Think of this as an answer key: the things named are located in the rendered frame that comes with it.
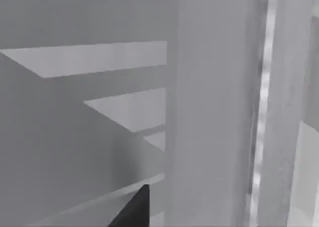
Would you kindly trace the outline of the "pale grey cabinet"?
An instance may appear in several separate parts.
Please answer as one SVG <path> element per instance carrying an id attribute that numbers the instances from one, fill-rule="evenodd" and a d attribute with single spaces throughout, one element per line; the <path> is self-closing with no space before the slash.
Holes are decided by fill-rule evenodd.
<path id="1" fill-rule="evenodd" d="M 315 0 L 277 0 L 258 227 L 288 227 Z M 257 0 L 178 0 L 166 223 L 248 227 Z"/>

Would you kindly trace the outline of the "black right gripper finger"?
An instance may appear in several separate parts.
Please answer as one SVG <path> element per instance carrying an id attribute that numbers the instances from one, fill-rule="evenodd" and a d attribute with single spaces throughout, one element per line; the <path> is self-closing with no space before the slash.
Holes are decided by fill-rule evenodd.
<path id="1" fill-rule="evenodd" d="M 150 185 L 142 185 L 107 227 L 150 227 Z"/>

